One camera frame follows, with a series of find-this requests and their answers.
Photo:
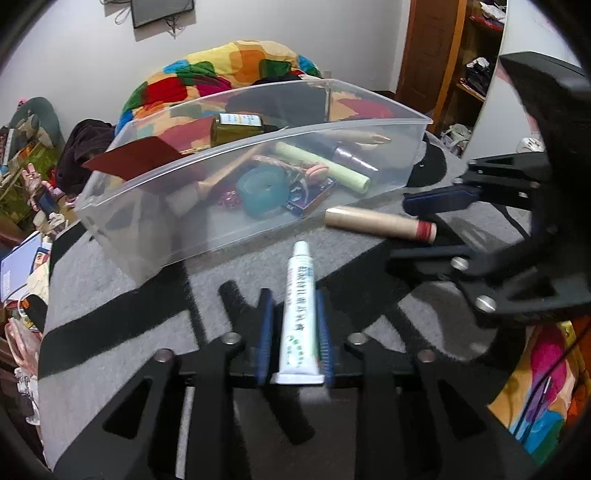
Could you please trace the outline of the purple cylinder bottle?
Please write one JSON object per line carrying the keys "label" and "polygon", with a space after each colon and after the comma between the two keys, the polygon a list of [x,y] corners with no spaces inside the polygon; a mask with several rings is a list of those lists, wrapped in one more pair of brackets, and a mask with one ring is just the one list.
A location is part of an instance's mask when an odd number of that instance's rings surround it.
{"label": "purple cylinder bottle", "polygon": [[362,150],[353,144],[339,143],[336,145],[332,153],[332,162],[369,177],[373,177],[379,172],[379,169],[367,160]]}

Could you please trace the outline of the tan roll with red band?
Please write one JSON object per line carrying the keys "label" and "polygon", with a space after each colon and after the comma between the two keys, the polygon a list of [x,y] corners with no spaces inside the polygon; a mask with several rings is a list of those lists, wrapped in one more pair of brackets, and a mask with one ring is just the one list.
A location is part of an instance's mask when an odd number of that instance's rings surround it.
{"label": "tan roll with red band", "polygon": [[325,225],[363,234],[428,243],[433,243],[437,237],[437,225],[433,222],[349,206],[325,210]]}

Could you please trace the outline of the grey green neck pillow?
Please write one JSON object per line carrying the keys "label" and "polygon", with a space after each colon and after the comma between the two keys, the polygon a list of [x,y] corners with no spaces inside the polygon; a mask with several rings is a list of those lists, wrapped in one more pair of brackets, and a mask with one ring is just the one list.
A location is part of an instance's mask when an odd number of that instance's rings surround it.
{"label": "grey green neck pillow", "polygon": [[58,148],[63,135],[52,104],[44,97],[34,97],[20,105],[8,127],[24,133],[27,140],[36,140],[46,148]]}

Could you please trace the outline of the peach cosmetic tube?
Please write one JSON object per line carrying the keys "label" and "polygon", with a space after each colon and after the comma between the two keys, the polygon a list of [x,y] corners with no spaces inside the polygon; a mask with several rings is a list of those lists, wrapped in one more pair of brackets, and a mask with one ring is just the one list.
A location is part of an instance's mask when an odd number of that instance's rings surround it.
{"label": "peach cosmetic tube", "polygon": [[245,162],[252,159],[254,155],[262,151],[262,149],[263,145],[256,145],[205,180],[186,185],[168,195],[165,199],[167,206],[177,217],[184,216],[193,207],[197,206],[198,203],[205,201],[219,183],[228,178],[229,175],[235,173],[236,170],[242,167]]}

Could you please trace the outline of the dark purple clothes pile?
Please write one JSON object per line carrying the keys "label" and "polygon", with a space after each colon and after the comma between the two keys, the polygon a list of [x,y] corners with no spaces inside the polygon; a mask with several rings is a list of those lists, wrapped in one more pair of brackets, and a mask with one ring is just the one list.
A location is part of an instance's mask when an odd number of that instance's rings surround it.
{"label": "dark purple clothes pile", "polygon": [[85,162],[104,153],[114,139],[115,127],[100,120],[86,119],[72,130],[56,164],[57,187],[66,195],[79,195],[92,171]]}

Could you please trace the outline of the blue tape roll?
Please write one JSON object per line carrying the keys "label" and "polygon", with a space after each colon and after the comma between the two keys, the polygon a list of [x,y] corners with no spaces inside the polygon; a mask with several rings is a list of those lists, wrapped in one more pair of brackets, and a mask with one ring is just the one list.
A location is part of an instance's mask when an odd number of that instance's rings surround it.
{"label": "blue tape roll", "polygon": [[252,217],[263,217],[283,207],[290,193],[287,172],[263,164],[247,171],[236,183],[242,207]]}

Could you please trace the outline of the blue notebook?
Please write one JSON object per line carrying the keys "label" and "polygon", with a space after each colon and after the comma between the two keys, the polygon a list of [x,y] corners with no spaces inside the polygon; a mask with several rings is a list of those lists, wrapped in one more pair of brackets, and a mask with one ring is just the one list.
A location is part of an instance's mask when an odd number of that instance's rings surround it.
{"label": "blue notebook", "polygon": [[41,246],[42,235],[32,234],[1,260],[2,302],[18,300],[28,292],[27,279]]}

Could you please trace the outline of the green glass spray bottle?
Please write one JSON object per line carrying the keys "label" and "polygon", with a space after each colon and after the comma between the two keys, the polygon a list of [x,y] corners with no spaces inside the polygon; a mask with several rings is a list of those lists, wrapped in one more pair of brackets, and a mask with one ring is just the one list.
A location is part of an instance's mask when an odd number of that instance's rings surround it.
{"label": "green glass spray bottle", "polygon": [[211,146],[275,131],[280,131],[280,127],[266,123],[259,114],[216,113],[211,122]]}

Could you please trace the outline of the small wall monitor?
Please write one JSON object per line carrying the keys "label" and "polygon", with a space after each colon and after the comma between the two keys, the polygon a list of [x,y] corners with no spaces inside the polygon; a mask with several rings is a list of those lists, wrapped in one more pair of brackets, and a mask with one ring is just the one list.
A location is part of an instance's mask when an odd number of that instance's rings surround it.
{"label": "small wall monitor", "polygon": [[130,0],[129,5],[134,29],[194,9],[193,0]]}

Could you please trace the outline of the blue Max staples box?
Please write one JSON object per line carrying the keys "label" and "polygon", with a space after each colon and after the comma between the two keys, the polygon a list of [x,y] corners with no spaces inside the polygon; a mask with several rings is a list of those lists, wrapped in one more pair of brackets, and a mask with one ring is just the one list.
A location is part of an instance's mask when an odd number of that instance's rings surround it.
{"label": "blue Max staples box", "polygon": [[332,194],[336,186],[338,181],[331,177],[314,185],[308,184],[304,179],[298,179],[290,186],[290,193],[283,207],[297,217],[308,215]]}

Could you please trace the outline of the clear plastic storage bin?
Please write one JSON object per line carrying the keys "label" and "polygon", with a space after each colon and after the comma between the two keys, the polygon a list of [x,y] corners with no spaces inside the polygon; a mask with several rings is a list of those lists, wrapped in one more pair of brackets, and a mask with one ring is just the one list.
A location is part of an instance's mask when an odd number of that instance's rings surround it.
{"label": "clear plastic storage bin", "polygon": [[229,90],[127,122],[79,220],[129,277],[405,187],[430,119],[335,79]]}

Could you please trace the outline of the pink rabbit toy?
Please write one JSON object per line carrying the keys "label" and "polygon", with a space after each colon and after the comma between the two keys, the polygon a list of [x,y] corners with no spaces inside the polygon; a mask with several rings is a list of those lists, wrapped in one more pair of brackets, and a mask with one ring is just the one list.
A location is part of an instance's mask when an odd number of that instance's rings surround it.
{"label": "pink rabbit toy", "polygon": [[28,194],[28,203],[34,211],[42,211],[46,216],[59,212],[51,185],[42,179],[32,163],[28,163],[21,172]]}

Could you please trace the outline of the red envelope packet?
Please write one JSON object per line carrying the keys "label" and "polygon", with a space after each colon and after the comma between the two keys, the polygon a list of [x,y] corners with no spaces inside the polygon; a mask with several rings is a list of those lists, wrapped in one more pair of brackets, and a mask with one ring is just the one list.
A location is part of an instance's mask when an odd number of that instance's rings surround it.
{"label": "red envelope packet", "polygon": [[86,161],[83,167],[131,180],[158,167],[211,147],[212,117],[188,119],[159,135],[138,138]]}

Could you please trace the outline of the grey black blanket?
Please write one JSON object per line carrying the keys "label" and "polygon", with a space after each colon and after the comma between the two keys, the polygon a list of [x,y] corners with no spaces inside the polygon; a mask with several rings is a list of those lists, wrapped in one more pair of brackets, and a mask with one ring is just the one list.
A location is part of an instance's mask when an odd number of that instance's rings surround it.
{"label": "grey black blanket", "polygon": [[[387,348],[433,350],[446,373],[492,402],[516,366],[531,329],[480,329],[451,283],[390,273],[402,242],[325,229],[321,219],[267,233],[163,269],[137,287],[78,223],[53,247],[50,301],[39,360],[46,462],[60,457],[92,418],[159,348],[195,351],[231,329],[235,310],[252,310],[260,288],[283,303],[287,259],[308,241],[321,288],[335,308]],[[318,388],[295,399],[315,428],[290,445],[257,391],[238,390],[235,411],[254,479],[354,479],[356,395]]]}

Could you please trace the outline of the white ointment tube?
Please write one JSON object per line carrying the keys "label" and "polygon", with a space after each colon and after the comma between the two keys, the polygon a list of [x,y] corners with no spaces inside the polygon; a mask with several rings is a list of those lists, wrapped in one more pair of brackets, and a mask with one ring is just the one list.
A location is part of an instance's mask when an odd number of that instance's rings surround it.
{"label": "white ointment tube", "polygon": [[279,369],[271,379],[273,383],[287,386],[324,383],[317,336],[314,262],[308,243],[297,241],[287,264]]}

